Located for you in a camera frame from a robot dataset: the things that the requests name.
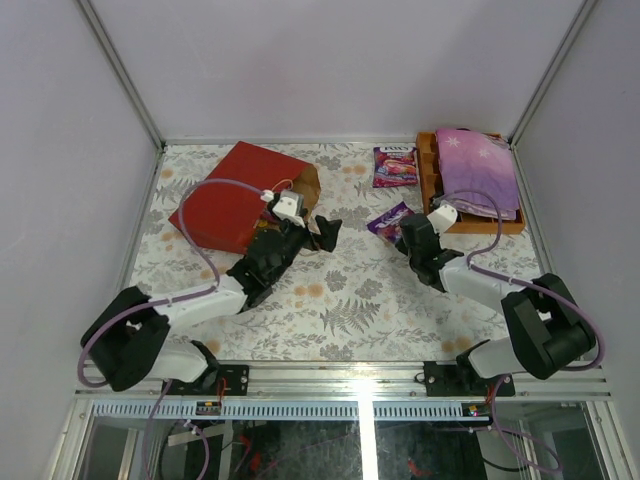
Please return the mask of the red paper bag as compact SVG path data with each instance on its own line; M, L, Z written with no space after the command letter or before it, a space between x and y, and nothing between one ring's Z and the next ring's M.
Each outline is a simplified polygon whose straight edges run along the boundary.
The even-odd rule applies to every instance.
M289 182L304 197L304 208L317 204L321 186L317 168L305 161L245 142L237 143L209 173L210 179L236 180L260 191L279 190ZM195 243L207 249L243 254L265 214L259 195L240 186L212 184L186 200L184 223Z

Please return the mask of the purple candy bag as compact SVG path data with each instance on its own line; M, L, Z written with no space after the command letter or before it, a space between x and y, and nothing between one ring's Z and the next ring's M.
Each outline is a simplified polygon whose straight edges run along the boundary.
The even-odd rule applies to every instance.
M418 183L415 147L377 146L373 149L374 188L413 186Z
M413 214L413 211L404 202L400 202L370 221L367 224L367 229L381 239L396 245L402 238L400 222L411 214Z

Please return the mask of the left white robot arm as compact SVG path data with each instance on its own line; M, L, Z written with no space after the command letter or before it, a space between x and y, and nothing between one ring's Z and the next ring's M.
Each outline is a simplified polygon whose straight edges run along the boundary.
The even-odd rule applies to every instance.
M288 220L276 229L261 229L246 254L212 286L154 298L138 287L122 290L83 335L77 373L80 382L94 387L84 374L92 361L102 374L102 385L123 392L151 378L164 380L172 395L209 394L222 388L222 367L200 340L173 344L173 332L217 317L244 313L260 305L301 250L331 252L342 222L315 218L307 225Z

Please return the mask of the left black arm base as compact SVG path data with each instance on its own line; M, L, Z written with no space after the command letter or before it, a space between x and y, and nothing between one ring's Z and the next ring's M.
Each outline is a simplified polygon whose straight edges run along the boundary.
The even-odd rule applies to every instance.
M242 397L248 393L250 367L222 364L216 371L206 371L192 383L174 380L169 395Z

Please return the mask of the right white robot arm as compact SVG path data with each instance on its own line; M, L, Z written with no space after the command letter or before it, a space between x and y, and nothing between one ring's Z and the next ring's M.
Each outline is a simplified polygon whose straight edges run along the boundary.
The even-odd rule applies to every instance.
M411 270L426 286L494 310L508 330L507 337L480 342L457 356L455 378L463 392L478 394L491 380L513 373L546 380L561 370L584 371L601 363L601 334L560 277L522 280L477 266L470 255L441 246L442 225L434 213L401 220Z

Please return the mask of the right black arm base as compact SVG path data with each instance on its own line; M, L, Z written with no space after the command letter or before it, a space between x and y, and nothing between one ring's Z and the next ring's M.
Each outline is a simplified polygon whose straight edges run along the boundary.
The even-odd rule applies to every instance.
M481 378L470 366L436 361L425 361L423 374L430 397L486 397L499 380Z

